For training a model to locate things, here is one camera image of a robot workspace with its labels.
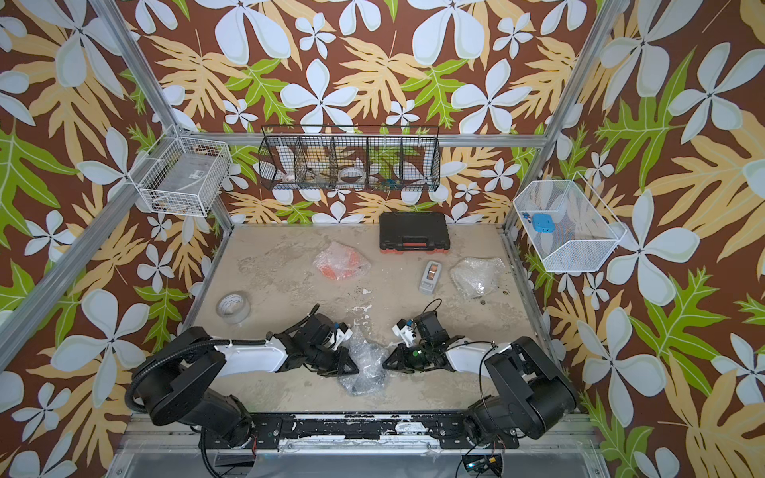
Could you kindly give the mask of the orange plastic plate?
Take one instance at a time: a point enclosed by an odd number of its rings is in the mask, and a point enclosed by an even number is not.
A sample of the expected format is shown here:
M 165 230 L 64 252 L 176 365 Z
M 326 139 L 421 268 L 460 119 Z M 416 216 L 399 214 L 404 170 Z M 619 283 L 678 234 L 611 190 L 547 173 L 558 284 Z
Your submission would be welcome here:
M 361 274 L 366 262 L 357 252 L 338 250 L 320 254 L 316 267 L 329 279 L 346 280 Z

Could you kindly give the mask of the clear bubble wrap sheet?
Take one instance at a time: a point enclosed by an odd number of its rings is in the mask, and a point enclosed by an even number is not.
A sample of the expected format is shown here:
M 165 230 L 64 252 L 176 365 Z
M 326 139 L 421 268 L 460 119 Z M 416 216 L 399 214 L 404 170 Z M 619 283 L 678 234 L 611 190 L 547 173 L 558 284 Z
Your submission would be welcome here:
M 336 241 L 315 257 L 313 265 L 323 276 L 337 281 L 365 275 L 372 268 L 357 249 Z

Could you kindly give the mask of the black dinner plate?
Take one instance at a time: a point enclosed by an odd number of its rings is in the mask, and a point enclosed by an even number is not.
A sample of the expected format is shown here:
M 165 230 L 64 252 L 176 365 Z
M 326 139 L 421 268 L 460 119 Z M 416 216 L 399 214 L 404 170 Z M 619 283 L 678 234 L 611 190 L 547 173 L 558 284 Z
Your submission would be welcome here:
M 351 396 L 365 396 L 380 392 L 386 385 L 386 370 L 383 368 L 384 351 L 371 350 L 361 354 L 358 360 L 360 372 L 344 382 Z

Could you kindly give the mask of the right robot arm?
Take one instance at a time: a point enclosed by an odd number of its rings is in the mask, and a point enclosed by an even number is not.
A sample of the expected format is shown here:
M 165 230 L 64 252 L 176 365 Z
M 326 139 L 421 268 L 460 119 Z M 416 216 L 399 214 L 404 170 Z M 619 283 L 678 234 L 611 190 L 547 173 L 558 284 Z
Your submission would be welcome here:
M 529 337 L 501 344 L 453 337 L 436 311 L 400 320 L 392 331 L 402 341 L 382 363 L 385 370 L 468 372 L 491 380 L 498 395 L 482 392 L 462 416 L 461 435 L 473 445 L 515 448 L 520 437 L 542 437 L 579 407 L 571 382 Z

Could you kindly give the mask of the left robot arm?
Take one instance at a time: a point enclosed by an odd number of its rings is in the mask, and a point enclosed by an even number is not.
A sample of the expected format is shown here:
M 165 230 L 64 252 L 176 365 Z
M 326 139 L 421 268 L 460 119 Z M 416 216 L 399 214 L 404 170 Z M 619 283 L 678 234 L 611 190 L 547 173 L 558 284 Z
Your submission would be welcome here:
M 344 342 L 353 331 L 314 308 L 304 319 L 260 340 L 217 339 L 192 327 L 133 372 L 126 406 L 157 426 L 175 422 L 213 433 L 231 447 L 250 440 L 253 419 L 235 396 L 215 392 L 220 376 L 308 368 L 323 378 L 356 376 L 359 367 Z

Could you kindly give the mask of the clear tape roll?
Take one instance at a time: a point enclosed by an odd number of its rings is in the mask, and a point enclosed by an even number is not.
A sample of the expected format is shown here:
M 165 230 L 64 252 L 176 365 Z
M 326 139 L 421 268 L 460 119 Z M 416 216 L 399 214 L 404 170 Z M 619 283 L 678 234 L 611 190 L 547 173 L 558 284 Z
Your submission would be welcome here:
M 238 325 L 245 321 L 250 314 L 250 303 L 243 291 L 232 292 L 220 298 L 215 312 L 225 324 Z

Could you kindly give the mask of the grey tape dispenser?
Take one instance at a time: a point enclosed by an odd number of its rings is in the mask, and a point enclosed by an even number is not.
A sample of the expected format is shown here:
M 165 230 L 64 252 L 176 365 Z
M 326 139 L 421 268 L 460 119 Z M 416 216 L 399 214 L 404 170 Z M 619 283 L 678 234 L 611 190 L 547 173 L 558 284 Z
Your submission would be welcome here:
M 437 287 L 442 271 L 442 264 L 437 261 L 428 261 L 424 267 L 418 290 L 424 295 L 433 295 Z

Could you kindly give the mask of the black tool case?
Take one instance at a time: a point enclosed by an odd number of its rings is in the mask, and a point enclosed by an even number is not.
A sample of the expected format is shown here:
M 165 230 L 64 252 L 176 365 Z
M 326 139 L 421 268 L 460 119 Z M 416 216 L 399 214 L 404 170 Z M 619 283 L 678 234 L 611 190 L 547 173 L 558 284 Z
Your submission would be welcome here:
M 445 215 L 441 212 L 384 212 L 379 226 L 379 246 L 384 253 L 436 253 L 451 249 Z

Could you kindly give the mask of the blue small object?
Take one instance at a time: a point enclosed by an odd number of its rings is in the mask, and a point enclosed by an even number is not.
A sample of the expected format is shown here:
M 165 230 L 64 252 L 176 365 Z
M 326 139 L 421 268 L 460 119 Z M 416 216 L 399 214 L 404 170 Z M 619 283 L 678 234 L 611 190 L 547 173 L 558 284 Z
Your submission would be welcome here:
M 551 215 L 537 213 L 532 216 L 533 229 L 538 233 L 553 233 L 556 225 Z

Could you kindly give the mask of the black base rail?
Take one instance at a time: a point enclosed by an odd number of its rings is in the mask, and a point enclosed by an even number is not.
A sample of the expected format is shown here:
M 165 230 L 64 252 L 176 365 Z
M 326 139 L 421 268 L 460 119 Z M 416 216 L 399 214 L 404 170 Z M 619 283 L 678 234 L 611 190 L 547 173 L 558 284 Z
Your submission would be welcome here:
M 516 448 L 524 436 L 510 421 L 497 429 L 487 417 L 467 410 L 390 413 L 253 413 L 244 450 L 285 452 L 301 447 L 341 448 L 353 443 L 372 449 L 462 450 L 499 444 Z

